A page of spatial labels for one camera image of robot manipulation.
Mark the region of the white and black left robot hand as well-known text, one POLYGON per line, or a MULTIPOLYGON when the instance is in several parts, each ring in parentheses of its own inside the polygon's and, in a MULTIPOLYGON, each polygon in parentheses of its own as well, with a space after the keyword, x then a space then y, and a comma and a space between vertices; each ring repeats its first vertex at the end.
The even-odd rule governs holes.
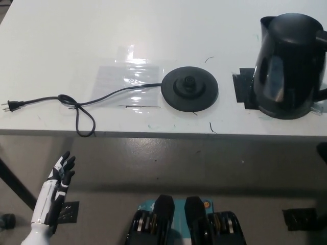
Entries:
POLYGON ((53 166, 39 193, 31 223, 45 225, 51 230, 56 229, 71 179, 75 174, 75 159, 76 157, 67 151, 53 166))

